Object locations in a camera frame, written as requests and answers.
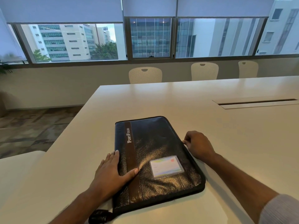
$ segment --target tabletop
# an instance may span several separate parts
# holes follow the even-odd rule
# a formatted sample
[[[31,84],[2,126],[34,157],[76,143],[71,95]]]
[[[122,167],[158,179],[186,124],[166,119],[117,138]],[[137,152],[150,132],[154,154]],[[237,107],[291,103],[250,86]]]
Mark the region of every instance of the tabletop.
[[[299,105],[225,109],[220,103],[299,99],[299,76],[100,86],[0,210],[6,224],[47,224],[86,190],[114,150],[117,121],[166,117],[183,139],[203,132],[216,152],[299,199]],[[117,223],[252,223],[216,173],[203,192],[117,217]],[[111,201],[103,205],[111,209]]]

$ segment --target sleeve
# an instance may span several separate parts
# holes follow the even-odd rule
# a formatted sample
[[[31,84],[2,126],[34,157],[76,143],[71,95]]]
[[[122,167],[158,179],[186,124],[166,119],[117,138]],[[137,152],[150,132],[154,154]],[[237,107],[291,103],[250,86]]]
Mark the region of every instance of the sleeve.
[[[298,224],[299,201],[285,194],[270,200],[263,208],[259,224]]]

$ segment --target person's left arm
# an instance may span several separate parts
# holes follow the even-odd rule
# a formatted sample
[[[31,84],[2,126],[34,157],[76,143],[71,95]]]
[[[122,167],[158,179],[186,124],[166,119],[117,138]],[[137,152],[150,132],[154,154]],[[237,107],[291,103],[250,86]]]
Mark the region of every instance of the person's left arm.
[[[49,224],[83,224],[88,217],[102,203],[107,201],[122,186],[136,176],[138,169],[129,171],[120,176],[117,171],[119,151],[108,153],[102,160],[95,173],[90,187],[77,198]]]

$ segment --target card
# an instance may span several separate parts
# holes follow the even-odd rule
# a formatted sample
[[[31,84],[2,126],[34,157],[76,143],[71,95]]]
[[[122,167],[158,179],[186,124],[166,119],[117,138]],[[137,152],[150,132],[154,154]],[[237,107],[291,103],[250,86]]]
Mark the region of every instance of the card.
[[[150,161],[154,178],[160,178],[180,172],[184,172],[177,156],[169,156]]]

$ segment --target floor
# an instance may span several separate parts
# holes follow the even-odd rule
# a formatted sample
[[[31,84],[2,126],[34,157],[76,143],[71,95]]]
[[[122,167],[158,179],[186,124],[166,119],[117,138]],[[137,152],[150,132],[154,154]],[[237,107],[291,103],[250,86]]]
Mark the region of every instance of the floor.
[[[10,111],[0,118],[0,159],[47,151],[82,106]]]

